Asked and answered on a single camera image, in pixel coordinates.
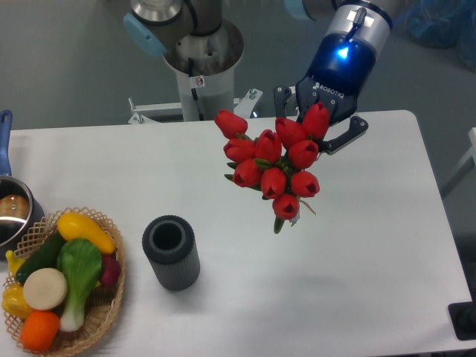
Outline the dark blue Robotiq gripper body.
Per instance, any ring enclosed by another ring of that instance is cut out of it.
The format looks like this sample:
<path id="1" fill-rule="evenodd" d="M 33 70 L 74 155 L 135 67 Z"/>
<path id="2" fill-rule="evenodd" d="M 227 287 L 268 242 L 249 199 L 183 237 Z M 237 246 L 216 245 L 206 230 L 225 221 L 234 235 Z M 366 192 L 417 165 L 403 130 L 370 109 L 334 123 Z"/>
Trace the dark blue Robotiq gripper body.
<path id="1" fill-rule="evenodd" d="M 329 112 L 330 123 L 340 123 L 357 110 L 357 99 L 376 57 L 371 47 L 357 39 L 331 33 L 322 40 L 304 77 L 296 84 L 300 123 L 318 102 Z"/>

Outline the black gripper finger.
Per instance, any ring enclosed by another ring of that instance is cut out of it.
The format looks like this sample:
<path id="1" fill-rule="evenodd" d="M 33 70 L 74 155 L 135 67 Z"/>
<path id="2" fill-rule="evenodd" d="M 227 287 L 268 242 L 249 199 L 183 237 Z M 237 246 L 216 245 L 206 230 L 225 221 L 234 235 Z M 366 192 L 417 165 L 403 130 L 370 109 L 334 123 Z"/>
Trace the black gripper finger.
<path id="1" fill-rule="evenodd" d="M 336 154 L 339 150 L 364 135 L 368 127 L 369 124 L 365 119 L 360 118 L 357 115 L 352 116 L 350 118 L 349 128 L 346 132 L 332 140 L 322 140 L 318 142 L 319 152 L 327 155 Z"/>
<path id="2" fill-rule="evenodd" d="M 294 86 L 276 86 L 273 89 L 274 110 L 277 118 L 296 120 L 300 113 Z"/>

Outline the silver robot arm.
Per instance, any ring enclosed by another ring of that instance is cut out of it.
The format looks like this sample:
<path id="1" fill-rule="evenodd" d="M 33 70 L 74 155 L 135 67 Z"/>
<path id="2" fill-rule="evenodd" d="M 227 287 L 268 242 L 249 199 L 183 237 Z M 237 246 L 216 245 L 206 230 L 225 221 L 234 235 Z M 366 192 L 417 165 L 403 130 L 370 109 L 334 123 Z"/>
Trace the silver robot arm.
<path id="1" fill-rule="evenodd" d="M 161 57 L 176 73 L 185 121 L 212 120 L 234 107 L 234 69 L 244 43 L 239 29 L 222 15 L 220 1 L 132 1 L 123 25 L 146 53 Z M 277 87 L 277 116 L 296 99 L 298 119 L 315 103 L 329 110 L 331 123 L 349 129 L 320 149 L 333 154 L 363 135 L 367 122 L 356 115 L 357 99 L 390 33 L 398 9 L 392 1 L 335 1 L 335 15 L 304 74 L 293 89 Z"/>

